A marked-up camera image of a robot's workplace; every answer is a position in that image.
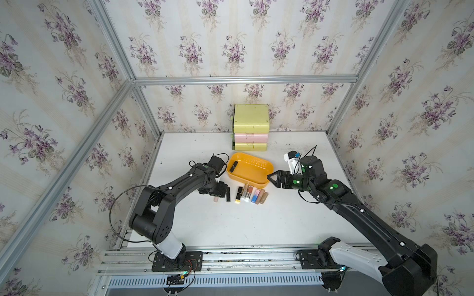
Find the slim black lipstick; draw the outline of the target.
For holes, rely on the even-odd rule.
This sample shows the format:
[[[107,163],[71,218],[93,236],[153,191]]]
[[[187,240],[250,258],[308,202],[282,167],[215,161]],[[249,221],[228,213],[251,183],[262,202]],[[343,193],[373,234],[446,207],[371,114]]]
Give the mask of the slim black lipstick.
[[[227,189],[226,189],[225,198],[226,198],[226,202],[227,202],[227,203],[230,203],[230,202],[231,202],[231,195],[230,195],[230,188],[229,188],[229,187],[227,187]]]

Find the brown lipstick tube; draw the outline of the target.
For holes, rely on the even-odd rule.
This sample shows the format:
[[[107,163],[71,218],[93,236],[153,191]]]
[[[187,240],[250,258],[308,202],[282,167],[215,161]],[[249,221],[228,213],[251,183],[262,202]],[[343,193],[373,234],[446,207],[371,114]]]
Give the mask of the brown lipstick tube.
[[[262,196],[261,200],[260,200],[260,204],[264,204],[264,202],[266,201],[267,197],[268,197],[269,193],[268,192],[265,192],[264,195]]]

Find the black gold square lipstick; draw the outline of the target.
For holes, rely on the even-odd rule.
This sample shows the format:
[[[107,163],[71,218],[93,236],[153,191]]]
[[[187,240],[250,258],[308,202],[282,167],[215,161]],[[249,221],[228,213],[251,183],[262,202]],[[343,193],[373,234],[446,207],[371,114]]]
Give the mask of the black gold square lipstick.
[[[241,202],[242,193],[243,193],[243,187],[239,186],[238,190],[237,190],[236,198],[235,198],[235,203],[236,204],[239,204]]]

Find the black lipstick tube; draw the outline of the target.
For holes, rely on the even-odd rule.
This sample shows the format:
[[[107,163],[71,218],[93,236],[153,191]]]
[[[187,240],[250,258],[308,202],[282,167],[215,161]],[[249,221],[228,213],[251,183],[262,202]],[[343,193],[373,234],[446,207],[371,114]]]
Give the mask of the black lipstick tube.
[[[229,172],[230,172],[230,173],[233,173],[233,172],[235,171],[235,169],[237,168],[237,166],[238,166],[238,161],[234,161],[234,162],[232,163],[231,168],[229,169]]]

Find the silver lipstick tube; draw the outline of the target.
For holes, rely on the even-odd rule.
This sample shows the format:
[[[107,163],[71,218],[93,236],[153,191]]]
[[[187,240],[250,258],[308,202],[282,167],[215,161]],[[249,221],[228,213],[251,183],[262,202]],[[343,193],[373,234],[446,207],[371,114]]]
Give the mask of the silver lipstick tube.
[[[243,193],[242,193],[242,199],[247,199],[248,198],[248,191],[249,191],[250,185],[245,184],[243,188]]]

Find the yellow storage tray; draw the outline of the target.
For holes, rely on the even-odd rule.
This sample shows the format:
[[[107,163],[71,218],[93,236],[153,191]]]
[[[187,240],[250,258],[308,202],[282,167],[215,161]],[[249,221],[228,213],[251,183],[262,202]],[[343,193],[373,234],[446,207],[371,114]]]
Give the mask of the yellow storage tray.
[[[233,173],[230,173],[229,169],[234,161],[238,161],[238,166]],[[264,189],[269,184],[267,175],[273,172],[274,166],[271,162],[243,152],[233,154],[227,167],[230,179],[258,189]]]

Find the red white lipstick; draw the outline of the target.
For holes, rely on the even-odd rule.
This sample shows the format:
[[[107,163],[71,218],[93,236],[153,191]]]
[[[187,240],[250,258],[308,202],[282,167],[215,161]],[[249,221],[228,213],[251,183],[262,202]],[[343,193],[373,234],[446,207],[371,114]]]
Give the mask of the red white lipstick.
[[[244,200],[246,202],[250,202],[253,198],[253,191],[254,191],[254,187],[253,186],[248,186],[246,192],[245,192],[245,195],[244,195]]]

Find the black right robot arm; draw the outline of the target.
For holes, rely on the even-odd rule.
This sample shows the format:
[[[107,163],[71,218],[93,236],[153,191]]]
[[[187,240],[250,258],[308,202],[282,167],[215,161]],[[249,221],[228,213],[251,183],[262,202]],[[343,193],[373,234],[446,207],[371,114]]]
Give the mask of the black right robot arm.
[[[312,253],[297,255],[302,268],[352,268],[382,283],[393,296],[422,296],[429,288],[441,288],[438,254],[428,244],[418,245],[385,223],[361,203],[340,180],[329,179],[316,156],[288,161],[291,171],[278,170],[267,179],[277,188],[308,192],[315,204],[325,205],[343,217],[378,250],[373,254],[336,237],[321,242]]]

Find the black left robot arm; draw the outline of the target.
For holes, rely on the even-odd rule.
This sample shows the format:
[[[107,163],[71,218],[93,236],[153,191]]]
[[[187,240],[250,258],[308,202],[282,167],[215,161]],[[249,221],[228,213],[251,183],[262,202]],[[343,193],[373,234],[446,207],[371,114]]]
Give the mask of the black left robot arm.
[[[185,261],[186,246],[172,232],[176,206],[191,193],[225,197],[228,186],[219,181],[227,163],[213,155],[206,163],[196,163],[176,180],[154,187],[145,186],[128,226],[137,234],[149,240],[165,258],[182,264]]]

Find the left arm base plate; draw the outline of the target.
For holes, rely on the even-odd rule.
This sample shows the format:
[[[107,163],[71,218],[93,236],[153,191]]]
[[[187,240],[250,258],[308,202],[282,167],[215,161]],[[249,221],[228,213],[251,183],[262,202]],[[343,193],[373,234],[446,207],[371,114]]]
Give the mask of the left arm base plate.
[[[153,257],[151,271],[201,271],[203,255],[203,252],[185,252],[179,254],[176,259],[169,259],[164,254],[157,251]]]

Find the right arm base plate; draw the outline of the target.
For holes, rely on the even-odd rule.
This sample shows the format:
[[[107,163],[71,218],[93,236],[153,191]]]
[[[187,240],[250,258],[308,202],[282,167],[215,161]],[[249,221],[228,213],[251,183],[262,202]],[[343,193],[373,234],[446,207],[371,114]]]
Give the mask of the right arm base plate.
[[[318,249],[299,250],[295,259],[300,262],[303,270],[338,270],[339,272],[349,270],[346,265],[337,264],[330,254]]]

